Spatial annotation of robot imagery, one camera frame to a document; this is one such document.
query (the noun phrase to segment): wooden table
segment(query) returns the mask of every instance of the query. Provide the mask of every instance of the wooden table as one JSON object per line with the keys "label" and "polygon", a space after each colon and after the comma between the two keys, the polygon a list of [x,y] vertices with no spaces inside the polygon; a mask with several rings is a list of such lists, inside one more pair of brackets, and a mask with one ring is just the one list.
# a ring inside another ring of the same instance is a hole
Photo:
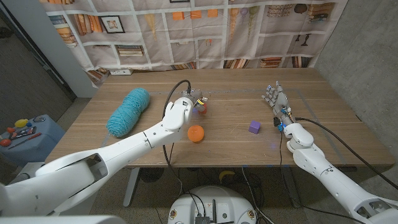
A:
{"label": "wooden table", "polygon": [[[133,73],[131,76],[110,76],[81,112],[56,148],[48,156],[50,162],[67,154],[101,147],[108,131],[105,124],[123,98],[134,88],[150,92],[150,104],[128,136],[143,131],[162,118],[167,94],[183,79],[192,88],[208,97],[207,114],[194,113],[190,125],[205,129],[205,138],[195,144],[184,136],[176,142],[171,164],[174,167],[241,167],[279,166],[280,133],[273,126],[274,114],[261,98],[267,85],[280,81],[296,117],[319,120],[334,131],[370,164],[389,166],[394,158],[331,86],[311,68],[299,69],[213,69],[178,70],[170,72]],[[186,84],[177,91],[186,89]],[[172,101],[180,95],[174,94]],[[261,123],[259,134],[248,131],[252,120]],[[318,126],[300,122],[315,138],[326,158],[336,166],[357,166],[363,163],[333,136]],[[120,139],[111,136],[106,145]],[[282,142],[282,163],[295,165]],[[166,167],[161,147],[131,163],[132,167]]]}

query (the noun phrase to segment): table leg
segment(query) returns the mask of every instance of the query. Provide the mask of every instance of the table leg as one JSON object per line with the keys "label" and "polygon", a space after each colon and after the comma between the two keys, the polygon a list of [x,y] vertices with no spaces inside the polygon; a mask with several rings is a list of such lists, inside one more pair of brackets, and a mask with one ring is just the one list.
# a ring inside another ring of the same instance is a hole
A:
{"label": "table leg", "polygon": [[[283,170],[282,175],[284,176],[287,191],[298,203],[301,203],[299,193],[297,192],[296,183],[294,181],[294,177],[292,174],[292,170],[290,169],[290,167],[282,167],[282,170]],[[290,199],[290,202],[292,202],[292,205],[295,208],[301,207],[301,205],[295,203],[292,199]]]}
{"label": "table leg", "polygon": [[124,195],[123,206],[128,207],[131,205],[134,189],[138,183],[139,167],[131,169],[129,182],[127,184],[126,194]]}

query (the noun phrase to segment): blue toy table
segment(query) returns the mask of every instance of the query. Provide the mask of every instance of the blue toy table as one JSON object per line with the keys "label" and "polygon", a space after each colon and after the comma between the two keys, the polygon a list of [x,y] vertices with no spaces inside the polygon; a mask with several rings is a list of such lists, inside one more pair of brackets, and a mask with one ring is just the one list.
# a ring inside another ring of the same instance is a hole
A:
{"label": "blue toy table", "polygon": [[[50,154],[52,149],[57,145],[59,140],[65,134],[64,130],[54,122],[50,116],[42,115],[45,118],[43,122],[33,122],[33,118],[28,122],[32,123],[32,127],[36,127],[36,134],[42,135],[26,141],[19,146],[13,147],[23,140],[33,136],[33,134],[15,139],[8,147],[0,146],[0,153],[2,153],[11,162],[24,167],[28,162],[44,162],[45,158]],[[16,131],[27,128],[15,128]],[[9,138],[9,133],[5,132],[1,135],[4,139]]]}

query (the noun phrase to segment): small orange object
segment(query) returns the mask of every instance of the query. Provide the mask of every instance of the small orange object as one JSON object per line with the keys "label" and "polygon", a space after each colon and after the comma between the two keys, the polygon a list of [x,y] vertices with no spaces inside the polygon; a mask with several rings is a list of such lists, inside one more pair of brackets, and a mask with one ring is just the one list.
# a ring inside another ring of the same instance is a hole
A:
{"label": "small orange object", "polygon": [[9,145],[11,145],[11,140],[10,139],[3,139],[3,140],[0,141],[0,146],[7,147]]}
{"label": "small orange object", "polygon": [[200,19],[201,18],[201,10],[191,11],[191,19]]}
{"label": "small orange object", "polygon": [[198,111],[198,114],[205,114],[207,112],[207,104],[205,103],[203,106],[205,107],[205,110],[202,112]]}
{"label": "small orange object", "polygon": [[188,129],[188,138],[193,142],[198,142],[205,136],[205,130],[199,125],[193,125]]}
{"label": "small orange object", "polygon": [[173,12],[173,20],[184,20],[184,12]]}
{"label": "small orange object", "polygon": [[218,16],[218,10],[217,9],[209,9],[207,10],[207,17],[217,17]]}
{"label": "small orange object", "polygon": [[10,133],[10,134],[11,134],[11,133],[14,133],[14,132],[15,132],[15,129],[14,129],[14,128],[8,127],[8,128],[7,128],[7,132]]}

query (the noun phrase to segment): bookshelf print curtain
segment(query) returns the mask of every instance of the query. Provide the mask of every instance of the bookshelf print curtain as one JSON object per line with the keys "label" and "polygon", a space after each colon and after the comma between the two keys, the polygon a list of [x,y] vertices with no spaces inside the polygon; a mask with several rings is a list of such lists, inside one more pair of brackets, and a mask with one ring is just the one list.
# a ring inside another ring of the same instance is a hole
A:
{"label": "bookshelf print curtain", "polygon": [[347,0],[40,2],[85,71],[164,71],[313,67]]}

